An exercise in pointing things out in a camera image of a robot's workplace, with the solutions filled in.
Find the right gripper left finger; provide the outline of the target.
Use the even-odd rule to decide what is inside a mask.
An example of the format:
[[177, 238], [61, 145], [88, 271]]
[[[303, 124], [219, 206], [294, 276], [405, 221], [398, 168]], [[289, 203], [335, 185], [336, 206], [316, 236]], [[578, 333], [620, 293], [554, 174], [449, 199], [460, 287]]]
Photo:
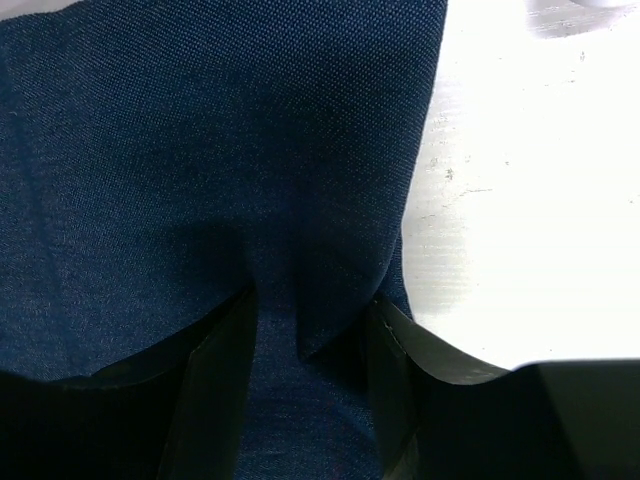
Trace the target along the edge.
[[93, 375], [1, 376], [5, 479], [229, 479], [254, 356], [257, 297]]

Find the dark blue denim trousers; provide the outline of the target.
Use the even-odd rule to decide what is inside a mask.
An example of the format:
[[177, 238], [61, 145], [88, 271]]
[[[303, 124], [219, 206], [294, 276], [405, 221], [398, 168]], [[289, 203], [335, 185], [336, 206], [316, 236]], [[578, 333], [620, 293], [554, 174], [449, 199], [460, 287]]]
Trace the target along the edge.
[[229, 479], [379, 479], [364, 312], [444, 1], [79, 1], [1, 24], [1, 376], [90, 376], [252, 290]]

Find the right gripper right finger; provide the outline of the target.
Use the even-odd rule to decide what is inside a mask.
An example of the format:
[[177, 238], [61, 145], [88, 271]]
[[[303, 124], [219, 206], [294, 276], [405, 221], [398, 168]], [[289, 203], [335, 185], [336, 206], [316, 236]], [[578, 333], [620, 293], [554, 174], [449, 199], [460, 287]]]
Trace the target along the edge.
[[450, 345], [383, 296], [365, 320], [386, 478], [638, 477], [637, 361], [555, 361], [511, 371]]

